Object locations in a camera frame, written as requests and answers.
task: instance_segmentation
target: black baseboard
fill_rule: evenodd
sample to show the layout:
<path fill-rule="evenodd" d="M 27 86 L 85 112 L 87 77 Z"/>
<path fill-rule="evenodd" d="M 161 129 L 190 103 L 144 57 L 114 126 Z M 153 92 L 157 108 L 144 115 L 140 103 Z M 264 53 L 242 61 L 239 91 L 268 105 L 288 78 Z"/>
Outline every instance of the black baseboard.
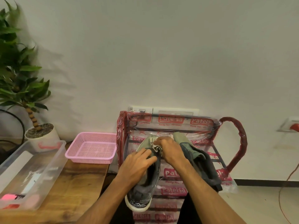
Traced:
<path fill-rule="evenodd" d="M 266 186 L 266 187 L 293 187 L 299 188 L 298 181 L 277 181 L 277 180 L 253 180 L 253 179 L 234 179 L 237 185 L 241 186 Z"/>

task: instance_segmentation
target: black wire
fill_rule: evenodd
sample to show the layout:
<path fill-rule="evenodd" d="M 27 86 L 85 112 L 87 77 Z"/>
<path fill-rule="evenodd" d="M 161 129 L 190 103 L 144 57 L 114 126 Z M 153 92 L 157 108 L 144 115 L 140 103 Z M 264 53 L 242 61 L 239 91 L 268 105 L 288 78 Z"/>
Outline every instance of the black wire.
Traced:
<path fill-rule="evenodd" d="M 3 110 L 3 109 L 0 109 L 0 111 L 2 111 L 2 112 L 5 112 L 5 113 L 7 113 L 7 114 L 10 114 L 10 115 L 12 115 L 13 117 L 15 117 L 20 123 L 21 123 L 21 125 L 22 125 L 22 128 L 23 128 L 23 137 L 22 137 L 22 142 L 21 142 L 21 145 L 24 143 L 24 141 L 25 141 L 25 126 L 24 126 L 24 123 L 22 122 L 22 120 L 19 118 L 19 117 L 17 117 L 16 115 L 14 115 L 13 113 L 11 113 L 11 112 L 8 112 L 8 111 L 6 111 L 6 110 Z"/>
<path fill-rule="evenodd" d="M 17 143 L 14 143 L 14 142 L 11 142 L 11 141 L 8 141 L 8 140 L 0 140 L 0 142 L 9 142 L 9 143 L 12 143 L 14 145 L 18 145 Z"/>

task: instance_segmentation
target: artificial plant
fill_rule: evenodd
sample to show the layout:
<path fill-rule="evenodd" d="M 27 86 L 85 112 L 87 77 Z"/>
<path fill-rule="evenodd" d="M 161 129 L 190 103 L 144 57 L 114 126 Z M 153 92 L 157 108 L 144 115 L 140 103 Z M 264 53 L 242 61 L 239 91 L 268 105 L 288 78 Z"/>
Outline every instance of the artificial plant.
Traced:
<path fill-rule="evenodd" d="M 48 108 L 39 103 L 51 95 L 50 81 L 38 80 L 33 73 L 42 67 L 33 66 L 30 56 L 35 48 L 28 48 L 19 42 L 16 22 L 20 15 L 17 5 L 13 8 L 5 0 L 8 11 L 0 11 L 0 106 L 20 106 L 26 109 L 36 131 L 42 130 L 33 113 L 38 108 Z"/>

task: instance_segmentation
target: person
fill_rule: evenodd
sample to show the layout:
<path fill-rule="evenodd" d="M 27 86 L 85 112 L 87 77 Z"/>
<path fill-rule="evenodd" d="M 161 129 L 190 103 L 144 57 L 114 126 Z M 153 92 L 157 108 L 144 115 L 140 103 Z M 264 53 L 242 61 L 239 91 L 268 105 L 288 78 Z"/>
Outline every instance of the person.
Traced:
<path fill-rule="evenodd" d="M 162 146 L 163 158 L 177 171 L 188 190 L 178 224 L 246 224 L 198 175 L 178 143 L 170 137 L 159 137 L 154 144 Z M 128 155 L 108 188 L 76 223 L 134 223 L 133 213 L 126 207 L 124 197 L 140 181 L 148 167 L 157 161 L 155 156 L 148 158 L 150 154 L 150 150 L 141 149 Z"/>

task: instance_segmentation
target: wooden table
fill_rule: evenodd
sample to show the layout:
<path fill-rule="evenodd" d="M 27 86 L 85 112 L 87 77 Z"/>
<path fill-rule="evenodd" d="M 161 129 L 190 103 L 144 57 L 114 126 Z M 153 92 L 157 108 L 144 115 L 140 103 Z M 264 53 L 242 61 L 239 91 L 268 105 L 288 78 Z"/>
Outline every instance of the wooden table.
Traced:
<path fill-rule="evenodd" d="M 68 160 L 38 210 L 1 210 L 0 223 L 75 223 L 98 199 L 108 167 Z"/>

